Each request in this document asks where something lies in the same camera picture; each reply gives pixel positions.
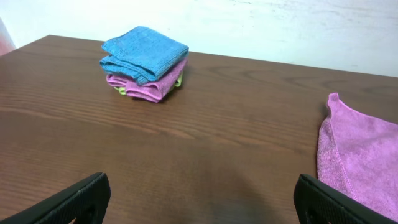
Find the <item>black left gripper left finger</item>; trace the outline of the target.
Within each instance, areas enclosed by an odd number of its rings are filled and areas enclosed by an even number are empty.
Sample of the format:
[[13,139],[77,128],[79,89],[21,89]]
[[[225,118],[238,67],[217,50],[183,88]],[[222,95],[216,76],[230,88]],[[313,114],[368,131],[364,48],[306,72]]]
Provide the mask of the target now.
[[107,175],[97,172],[1,224],[102,224],[110,197]]

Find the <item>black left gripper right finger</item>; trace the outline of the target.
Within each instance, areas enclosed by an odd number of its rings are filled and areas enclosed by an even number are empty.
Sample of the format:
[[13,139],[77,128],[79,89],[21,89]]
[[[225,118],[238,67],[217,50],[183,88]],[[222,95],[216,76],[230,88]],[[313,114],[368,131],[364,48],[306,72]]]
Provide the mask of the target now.
[[308,174],[298,178],[294,205],[300,224],[397,224]]

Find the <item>large purple cloth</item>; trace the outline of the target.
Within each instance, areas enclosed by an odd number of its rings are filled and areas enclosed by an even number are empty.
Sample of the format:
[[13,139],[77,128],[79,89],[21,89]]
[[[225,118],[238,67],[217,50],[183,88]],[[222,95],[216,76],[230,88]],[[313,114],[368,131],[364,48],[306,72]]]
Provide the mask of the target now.
[[360,113],[337,93],[319,130],[318,179],[349,198],[397,220],[397,125]]

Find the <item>folded blue cloth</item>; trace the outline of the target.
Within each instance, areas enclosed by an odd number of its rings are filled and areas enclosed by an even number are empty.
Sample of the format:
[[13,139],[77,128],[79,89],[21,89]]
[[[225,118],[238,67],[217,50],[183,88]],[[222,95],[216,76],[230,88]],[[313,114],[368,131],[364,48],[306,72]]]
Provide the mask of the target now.
[[127,75],[138,85],[157,81],[189,51],[187,45],[144,26],[107,40],[102,49],[108,53],[99,62],[102,69]]

